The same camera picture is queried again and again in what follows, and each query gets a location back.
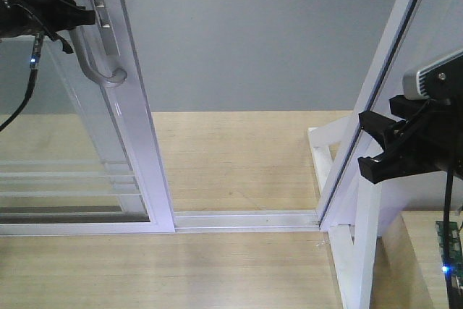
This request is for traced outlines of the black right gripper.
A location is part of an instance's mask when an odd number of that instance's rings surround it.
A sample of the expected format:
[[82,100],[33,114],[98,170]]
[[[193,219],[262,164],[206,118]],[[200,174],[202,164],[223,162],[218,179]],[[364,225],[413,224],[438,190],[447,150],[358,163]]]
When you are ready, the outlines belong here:
[[360,128],[384,152],[359,157],[360,174],[369,182],[437,171],[462,178],[462,110],[455,101],[392,98],[394,121],[374,111],[359,114]]

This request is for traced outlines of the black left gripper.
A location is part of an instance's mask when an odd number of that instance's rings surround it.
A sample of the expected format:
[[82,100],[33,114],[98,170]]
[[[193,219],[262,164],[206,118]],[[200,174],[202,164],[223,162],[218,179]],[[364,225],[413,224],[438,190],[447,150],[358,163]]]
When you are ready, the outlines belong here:
[[60,31],[95,21],[95,11],[74,0],[1,0],[1,38],[43,33],[57,41]]

